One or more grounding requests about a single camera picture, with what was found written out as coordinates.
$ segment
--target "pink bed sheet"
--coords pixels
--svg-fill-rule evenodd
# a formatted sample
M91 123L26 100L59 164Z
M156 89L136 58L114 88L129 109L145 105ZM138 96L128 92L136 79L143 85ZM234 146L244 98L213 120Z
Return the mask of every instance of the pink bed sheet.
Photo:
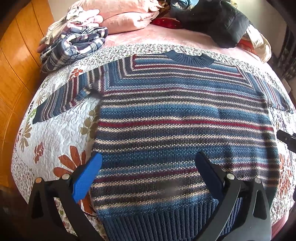
M140 30L109 35L106 38L105 47L136 43L182 45L210 50L255 65L262 70L265 70L270 75L276 75L269 64L263 64L258 56L239 47L229 49L220 48L210 36L186 29L169 29L149 24L146 28ZM281 220L273 225L272 237L274 237L283 227L287 221L288 215L289 214L286 214Z

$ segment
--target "silver bolt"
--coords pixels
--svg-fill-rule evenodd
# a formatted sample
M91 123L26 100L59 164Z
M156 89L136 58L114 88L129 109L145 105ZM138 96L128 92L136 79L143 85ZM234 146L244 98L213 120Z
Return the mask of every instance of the silver bolt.
M257 178L257 177L256 177L256 178L255 178L255 182L258 183L258 184L260 184L260 183L261 183L260 178Z
M62 175L62 179L63 180L68 180L70 178L70 174L69 173L65 173L64 175Z
M233 175L232 173L228 173L228 174L227 174L227 178L228 178L229 180L234 180L234 175Z
M35 182L36 183L40 183L41 181L42 181L42 178L40 178L40 177L38 177L38 178L35 179Z

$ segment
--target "white wall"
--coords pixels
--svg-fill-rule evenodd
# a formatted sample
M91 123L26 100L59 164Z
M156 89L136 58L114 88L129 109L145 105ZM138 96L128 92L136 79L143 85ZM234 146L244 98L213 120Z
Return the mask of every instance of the white wall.
M58 21L61 17L65 16L68 12L68 8L77 0L48 0L52 16L55 21Z
M238 10L245 14L269 41L272 51L279 56L286 32L286 22L266 0L235 0Z

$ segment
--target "bed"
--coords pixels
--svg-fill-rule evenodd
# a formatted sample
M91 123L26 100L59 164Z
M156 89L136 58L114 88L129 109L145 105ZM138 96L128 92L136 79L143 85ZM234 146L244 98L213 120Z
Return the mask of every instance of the bed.
M277 75L267 63L262 64L259 57L238 47L221 49L208 35L202 33L185 29L166 29L150 24L145 29L108 36L102 49L52 72L43 81L20 125L11 164L14 181L27 202L36 177L43 177L46 181L56 180L61 173L72 172L90 157L100 100L91 95L69 111L33 125L37 106L69 78L85 71L135 53L160 53L172 49L191 55L205 53L224 63L239 65L245 71L264 78L289 100L294 112L269 109L275 133L279 129L290 134L296 133L295 107ZM278 140L277 146L281 161L281 178L270 211L273 225L289 213L294 204L292 196L296 185L296 154L290 152L287 146ZM58 199L56 205L65 227L74 233ZM103 225L97 220L91 206L90 196L87 195L79 205L95 229L106 238Z

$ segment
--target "sweater collar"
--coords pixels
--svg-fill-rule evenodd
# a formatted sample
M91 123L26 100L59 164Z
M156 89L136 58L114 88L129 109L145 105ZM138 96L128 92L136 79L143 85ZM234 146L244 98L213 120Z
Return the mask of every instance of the sweater collar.
M201 56L187 55L184 53L177 53L174 50L171 50L163 54L165 54L167 57L176 62L196 67L206 67L211 65L215 61L214 59L205 54L202 54Z

